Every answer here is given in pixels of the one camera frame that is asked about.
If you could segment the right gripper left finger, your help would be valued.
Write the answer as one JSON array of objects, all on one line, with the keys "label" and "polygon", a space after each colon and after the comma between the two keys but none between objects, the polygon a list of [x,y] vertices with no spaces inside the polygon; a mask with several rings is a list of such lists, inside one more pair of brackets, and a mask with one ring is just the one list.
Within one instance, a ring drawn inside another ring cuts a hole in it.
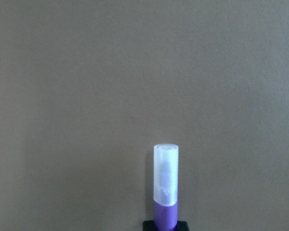
[{"label": "right gripper left finger", "polygon": [[153,220],[145,220],[142,223],[142,231],[157,231],[157,227]]}]

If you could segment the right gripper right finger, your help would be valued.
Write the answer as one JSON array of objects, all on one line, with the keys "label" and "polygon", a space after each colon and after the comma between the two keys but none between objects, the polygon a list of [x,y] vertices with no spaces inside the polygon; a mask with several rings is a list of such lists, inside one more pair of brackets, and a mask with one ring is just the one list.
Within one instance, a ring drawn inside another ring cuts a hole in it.
[{"label": "right gripper right finger", "polygon": [[175,231],[189,231],[189,226],[186,221],[177,221]]}]

